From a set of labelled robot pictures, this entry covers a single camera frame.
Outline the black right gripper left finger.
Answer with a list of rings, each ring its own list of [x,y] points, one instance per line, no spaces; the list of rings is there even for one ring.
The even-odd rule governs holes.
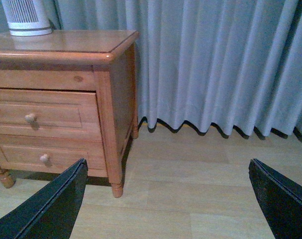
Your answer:
[[[82,205],[88,175],[78,160],[0,219],[0,239],[68,239]]]

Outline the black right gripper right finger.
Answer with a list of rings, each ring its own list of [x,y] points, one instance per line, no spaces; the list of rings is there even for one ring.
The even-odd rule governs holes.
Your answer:
[[[257,202],[276,239],[302,239],[302,186],[258,159],[249,164]]]

